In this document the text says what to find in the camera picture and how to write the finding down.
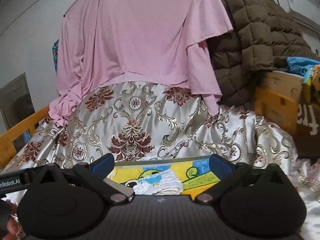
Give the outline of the person's hand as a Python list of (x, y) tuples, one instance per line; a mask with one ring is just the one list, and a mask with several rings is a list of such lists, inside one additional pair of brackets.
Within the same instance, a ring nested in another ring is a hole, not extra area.
[(1, 200), (1, 239), (18, 239), (18, 223), (14, 219), (16, 212), (16, 204)]

